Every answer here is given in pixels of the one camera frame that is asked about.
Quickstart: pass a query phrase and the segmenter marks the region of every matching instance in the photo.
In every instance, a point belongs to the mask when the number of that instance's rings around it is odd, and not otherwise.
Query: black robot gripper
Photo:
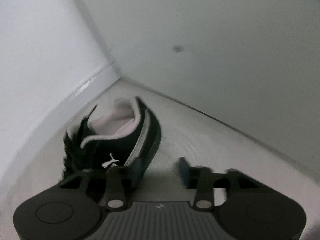
[[[179,160],[188,201],[132,202],[143,160],[106,174],[81,171],[22,203],[13,215],[21,240],[298,240],[306,224],[294,200],[236,170],[212,173]],[[215,188],[227,200],[214,205]]]

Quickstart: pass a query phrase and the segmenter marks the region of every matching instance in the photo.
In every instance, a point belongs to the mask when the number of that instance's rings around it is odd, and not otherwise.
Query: gray wall
[[[125,75],[320,173],[320,0],[84,2]]]

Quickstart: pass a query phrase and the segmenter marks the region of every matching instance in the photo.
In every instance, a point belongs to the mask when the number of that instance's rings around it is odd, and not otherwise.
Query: baseboard
[[[120,77],[121,75],[114,65],[103,68],[71,93],[40,122],[28,141],[15,155],[0,181],[0,204],[6,199],[11,186],[16,183],[26,166],[45,143],[81,109],[112,86]]]

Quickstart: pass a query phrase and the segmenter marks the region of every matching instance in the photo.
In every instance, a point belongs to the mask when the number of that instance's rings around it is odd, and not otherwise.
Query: ribbed gray panel
[[[110,213],[86,240],[234,240],[212,214],[193,210],[188,202],[134,202]]]

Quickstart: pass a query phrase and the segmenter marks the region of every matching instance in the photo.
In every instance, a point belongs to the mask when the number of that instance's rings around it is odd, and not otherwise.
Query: shoe
[[[138,97],[117,99],[110,114],[89,121],[97,106],[85,116],[64,145],[63,178],[82,170],[106,172],[112,166],[130,166],[140,157],[144,171],[152,161],[161,140],[160,124]]]

